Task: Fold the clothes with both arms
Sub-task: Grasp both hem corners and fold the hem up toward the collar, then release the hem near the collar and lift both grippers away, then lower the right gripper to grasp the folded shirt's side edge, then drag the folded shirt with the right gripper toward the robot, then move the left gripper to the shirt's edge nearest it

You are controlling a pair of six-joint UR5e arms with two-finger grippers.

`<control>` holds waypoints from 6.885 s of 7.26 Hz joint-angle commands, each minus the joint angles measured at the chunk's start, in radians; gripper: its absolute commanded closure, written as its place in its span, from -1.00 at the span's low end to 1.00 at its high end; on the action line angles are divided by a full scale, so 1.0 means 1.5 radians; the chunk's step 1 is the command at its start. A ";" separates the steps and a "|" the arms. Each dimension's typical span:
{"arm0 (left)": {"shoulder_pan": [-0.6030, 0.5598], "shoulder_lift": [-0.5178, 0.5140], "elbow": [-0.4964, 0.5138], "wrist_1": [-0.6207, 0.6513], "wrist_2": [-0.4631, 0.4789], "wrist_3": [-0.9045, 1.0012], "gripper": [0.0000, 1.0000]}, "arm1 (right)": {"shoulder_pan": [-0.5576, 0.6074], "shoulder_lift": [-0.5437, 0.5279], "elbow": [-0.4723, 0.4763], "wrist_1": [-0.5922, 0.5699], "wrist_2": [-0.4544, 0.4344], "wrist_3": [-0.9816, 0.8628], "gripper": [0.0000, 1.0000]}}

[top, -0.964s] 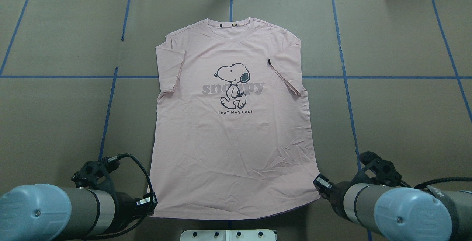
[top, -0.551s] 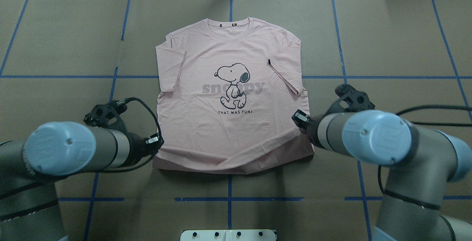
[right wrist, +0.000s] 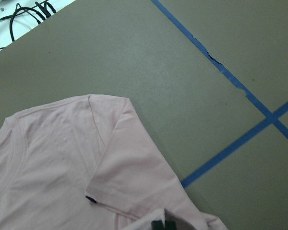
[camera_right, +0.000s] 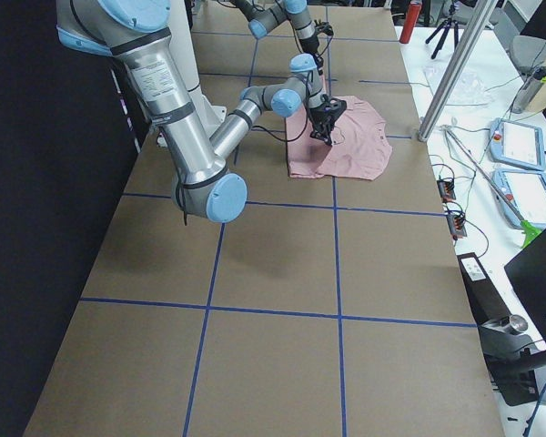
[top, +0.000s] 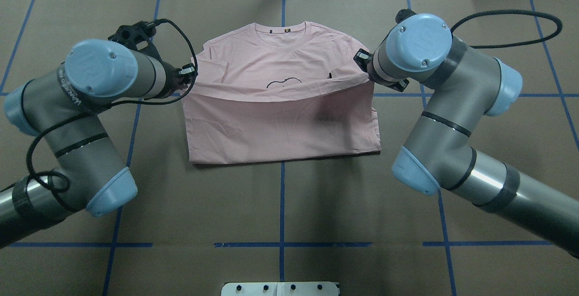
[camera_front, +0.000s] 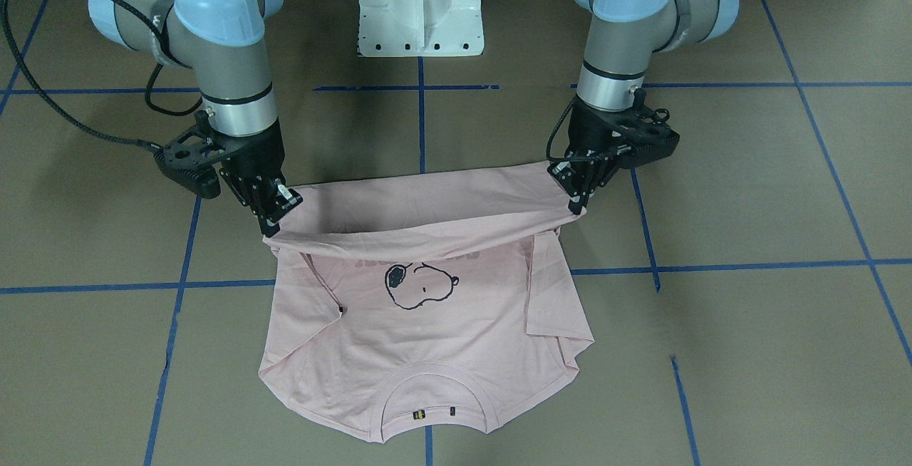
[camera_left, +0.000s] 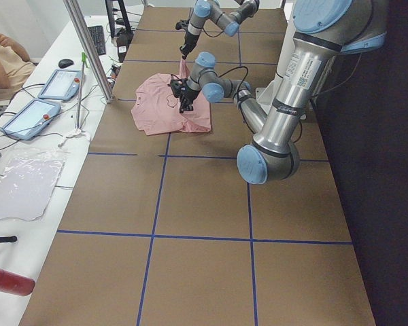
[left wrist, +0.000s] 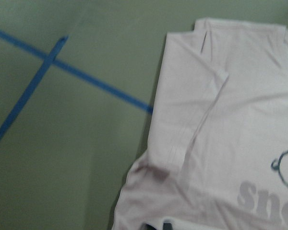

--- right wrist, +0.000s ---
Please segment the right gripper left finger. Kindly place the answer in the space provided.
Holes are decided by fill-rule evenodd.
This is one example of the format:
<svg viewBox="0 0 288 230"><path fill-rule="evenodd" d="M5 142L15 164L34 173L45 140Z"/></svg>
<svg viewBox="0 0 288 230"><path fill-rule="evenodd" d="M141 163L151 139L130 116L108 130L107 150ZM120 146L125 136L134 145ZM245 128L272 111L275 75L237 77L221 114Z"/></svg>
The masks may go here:
<svg viewBox="0 0 288 230"><path fill-rule="evenodd" d="M151 222L151 229L152 230L164 230L164 224L162 220L153 220Z"/></svg>

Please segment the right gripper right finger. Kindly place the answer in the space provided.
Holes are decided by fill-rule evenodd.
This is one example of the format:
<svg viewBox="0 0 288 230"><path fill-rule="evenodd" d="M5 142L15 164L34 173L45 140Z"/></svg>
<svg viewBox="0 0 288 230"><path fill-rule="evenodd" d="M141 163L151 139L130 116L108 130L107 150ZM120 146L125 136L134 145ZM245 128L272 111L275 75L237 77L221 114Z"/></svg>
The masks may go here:
<svg viewBox="0 0 288 230"><path fill-rule="evenodd" d="M165 230L177 230L176 223L174 221L165 221Z"/></svg>

